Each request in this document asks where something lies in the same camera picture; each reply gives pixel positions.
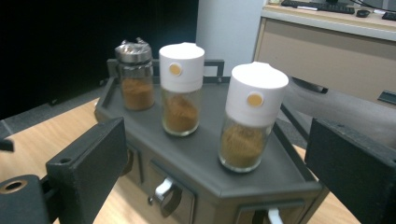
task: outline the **cable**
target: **cable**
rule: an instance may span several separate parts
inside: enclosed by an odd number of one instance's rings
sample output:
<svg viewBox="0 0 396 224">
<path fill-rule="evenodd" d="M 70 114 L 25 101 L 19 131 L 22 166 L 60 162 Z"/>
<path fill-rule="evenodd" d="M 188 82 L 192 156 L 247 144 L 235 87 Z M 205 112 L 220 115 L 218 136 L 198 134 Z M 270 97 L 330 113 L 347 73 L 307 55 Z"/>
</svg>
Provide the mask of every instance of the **cable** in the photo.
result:
<svg viewBox="0 0 396 224">
<path fill-rule="evenodd" d="M 379 9 L 379 10 L 383 10 L 383 11 L 396 12 L 394 10 L 384 9 L 382 7 L 373 7 L 370 4 L 364 3 L 362 0 L 349 0 L 349 1 L 351 1 L 353 3 L 356 3 L 356 4 L 358 4 L 360 6 L 363 6 L 363 7 L 370 7 L 370 8 L 373 8 L 373 9 Z"/>
</svg>

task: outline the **brown powder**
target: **brown powder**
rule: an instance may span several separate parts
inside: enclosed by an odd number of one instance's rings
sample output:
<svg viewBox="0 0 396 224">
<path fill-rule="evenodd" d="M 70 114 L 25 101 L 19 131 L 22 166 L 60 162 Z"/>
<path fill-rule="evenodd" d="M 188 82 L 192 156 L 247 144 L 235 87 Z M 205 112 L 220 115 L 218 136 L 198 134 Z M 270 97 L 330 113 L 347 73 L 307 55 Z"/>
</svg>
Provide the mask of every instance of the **brown powder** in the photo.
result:
<svg viewBox="0 0 396 224">
<path fill-rule="evenodd" d="M 142 110 L 154 104 L 154 90 L 150 82 L 138 78 L 125 78 L 121 86 L 124 103 L 128 109 Z"/>
<path fill-rule="evenodd" d="M 166 127 L 176 133 L 189 131 L 198 122 L 197 108 L 182 95 L 165 99 L 163 115 Z"/>
<path fill-rule="evenodd" d="M 220 154 L 229 165 L 248 168 L 257 162 L 263 147 L 261 129 L 235 124 L 223 131 Z"/>
</svg>

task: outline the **shaker top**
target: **shaker top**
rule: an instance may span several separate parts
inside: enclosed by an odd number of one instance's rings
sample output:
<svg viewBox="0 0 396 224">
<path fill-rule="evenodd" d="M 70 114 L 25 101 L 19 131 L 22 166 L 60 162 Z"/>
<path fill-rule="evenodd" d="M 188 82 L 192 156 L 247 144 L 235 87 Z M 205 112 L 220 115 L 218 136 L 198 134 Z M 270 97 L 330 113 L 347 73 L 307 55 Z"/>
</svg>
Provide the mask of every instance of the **shaker top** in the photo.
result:
<svg viewBox="0 0 396 224">
<path fill-rule="evenodd" d="M 122 63 L 144 63 L 152 59 L 149 44 L 139 37 L 136 40 L 137 43 L 124 40 L 115 48 L 117 60 Z"/>
</svg>

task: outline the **drawer handle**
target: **drawer handle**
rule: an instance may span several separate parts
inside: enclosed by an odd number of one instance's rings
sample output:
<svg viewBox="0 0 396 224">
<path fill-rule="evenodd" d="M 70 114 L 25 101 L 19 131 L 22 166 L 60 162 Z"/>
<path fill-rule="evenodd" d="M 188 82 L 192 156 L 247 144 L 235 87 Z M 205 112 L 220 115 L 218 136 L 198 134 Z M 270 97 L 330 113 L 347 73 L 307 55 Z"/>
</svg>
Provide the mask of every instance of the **drawer handle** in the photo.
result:
<svg viewBox="0 0 396 224">
<path fill-rule="evenodd" d="M 396 92 L 382 91 L 382 93 L 378 97 L 378 101 L 396 105 Z"/>
<path fill-rule="evenodd" d="M 181 192 L 182 190 L 169 178 L 155 189 L 154 199 L 160 204 L 163 217 L 169 217 L 177 209 L 181 201 Z"/>
</svg>

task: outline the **glass jar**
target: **glass jar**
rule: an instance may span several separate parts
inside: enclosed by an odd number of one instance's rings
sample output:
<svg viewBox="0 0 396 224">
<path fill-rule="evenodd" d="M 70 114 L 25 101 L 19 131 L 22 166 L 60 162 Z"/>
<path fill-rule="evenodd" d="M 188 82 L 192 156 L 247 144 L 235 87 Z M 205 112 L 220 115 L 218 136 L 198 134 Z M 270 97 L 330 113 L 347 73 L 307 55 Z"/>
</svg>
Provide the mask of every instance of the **glass jar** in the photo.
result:
<svg viewBox="0 0 396 224">
<path fill-rule="evenodd" d="M 163 128 L 186 136 L 199 126 L 205 51 L 193 43 L 160 49 Z"/>
<path fill-rule="evenodd" d="M 237 173 L 262 161 L 289 78 L 268 63 L 248 63 L 232 71 L 220 136 L 219 160 Z"/>
<path fill-rule="evenodd" d="M 272 128 L 273 124 L 250 127 L 226 114 L 221 130 L 220 162 L 238 173 L 254 170 L 262 161 L 262 152 Z"/>
<path fill-rule="evenodd" d="M 163 128 L 172 135 L 186 136 L 199 125 L 201 91 L 173 92 L 162 89 Z"/>
<path fill-rule="evenodd" d="M 144 110 L 154 104 L 152 85 L 152 56 L 148 43 L 123 41 L 116 48 L 120 89 L 124 106 L 130 110 Z"/>
</svg>

